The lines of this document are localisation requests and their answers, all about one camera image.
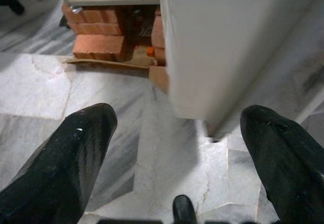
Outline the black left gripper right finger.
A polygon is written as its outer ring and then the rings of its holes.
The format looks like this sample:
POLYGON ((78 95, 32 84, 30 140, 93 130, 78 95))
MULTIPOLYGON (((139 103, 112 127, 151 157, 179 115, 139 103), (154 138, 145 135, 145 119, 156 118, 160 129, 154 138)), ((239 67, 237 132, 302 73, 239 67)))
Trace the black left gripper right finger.
POLYGON ((283 223, 323 223, 323 147, 301 125, 252 105, 240 130, 267 199, 283 223))

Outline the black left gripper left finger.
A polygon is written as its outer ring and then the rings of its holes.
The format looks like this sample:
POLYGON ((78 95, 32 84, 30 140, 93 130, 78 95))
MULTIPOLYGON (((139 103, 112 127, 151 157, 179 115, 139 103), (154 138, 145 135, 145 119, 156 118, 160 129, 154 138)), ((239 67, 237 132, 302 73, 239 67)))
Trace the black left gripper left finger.
POLYGON ((77 223, 116 128, 107 103, 67 116, 1 191, 1 223, 77 223))

